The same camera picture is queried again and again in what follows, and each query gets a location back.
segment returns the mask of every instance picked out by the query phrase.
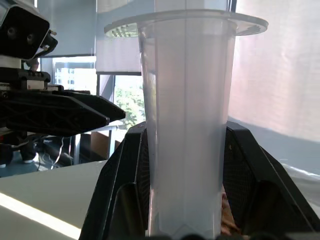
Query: sunlight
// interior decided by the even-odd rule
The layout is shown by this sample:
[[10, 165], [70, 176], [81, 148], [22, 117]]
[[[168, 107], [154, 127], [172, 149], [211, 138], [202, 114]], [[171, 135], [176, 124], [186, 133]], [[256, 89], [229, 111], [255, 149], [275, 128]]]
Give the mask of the sunlight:
[[79, 239], [81, 229], [0, 192], [0, 206], [42, 224], [72, 239]]

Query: tree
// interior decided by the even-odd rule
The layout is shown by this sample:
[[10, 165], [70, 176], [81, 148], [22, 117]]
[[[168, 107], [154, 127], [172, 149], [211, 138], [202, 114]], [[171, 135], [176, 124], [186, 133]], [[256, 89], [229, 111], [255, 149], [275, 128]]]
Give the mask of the tree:
[[144, 93], [141, 87], [116, 87], [115, 104], [126, 112], [123, 125], [119, 128], [128, 130], [132, 126], [146, 120]]

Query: translucent plastic cup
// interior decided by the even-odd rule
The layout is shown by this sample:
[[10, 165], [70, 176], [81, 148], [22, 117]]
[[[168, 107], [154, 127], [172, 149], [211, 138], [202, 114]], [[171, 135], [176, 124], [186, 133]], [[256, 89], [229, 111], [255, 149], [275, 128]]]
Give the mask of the translucent plastic cup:
[[261, 33], [267, 26], [242, 14], [184, 9], [155, 11], [105, 28], [110, 37], [119, 32], [139, 37], [151, 236], [213, 239], [220, 234], [235, 36]]

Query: table surface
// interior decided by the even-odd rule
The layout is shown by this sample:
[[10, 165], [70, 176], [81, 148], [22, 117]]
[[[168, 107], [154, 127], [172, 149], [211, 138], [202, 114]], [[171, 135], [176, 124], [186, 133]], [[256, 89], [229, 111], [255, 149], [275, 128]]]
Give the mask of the table surface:
[[78, 239], [104, 164], [0, 178], [1, 239]]

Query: desk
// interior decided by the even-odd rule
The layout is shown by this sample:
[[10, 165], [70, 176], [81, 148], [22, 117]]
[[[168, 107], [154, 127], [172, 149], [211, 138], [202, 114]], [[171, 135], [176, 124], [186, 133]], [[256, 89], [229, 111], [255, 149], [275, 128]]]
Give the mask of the desk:
[[78, 239], [105, 163], [0, 178], [0, 238]]
[[[109, 159], [110, 156], [115, 152], [115, 144], [116, 144], [116, 130], [118, 129], [119, 126], [123, 125], [122, 121], [113, 121], [109, 125], [95, 129], [90, 131], [91, 133], [95, 132], [108, 132], [108, 153], [106, 156], [106, 159]], [[78, 134], [74, 136], [75, 141], [74, 141], [74, 157], [73, 157], [73, 164], [78, 165], [80, 163], [80, 140], [81, 140], [81, 134]]]

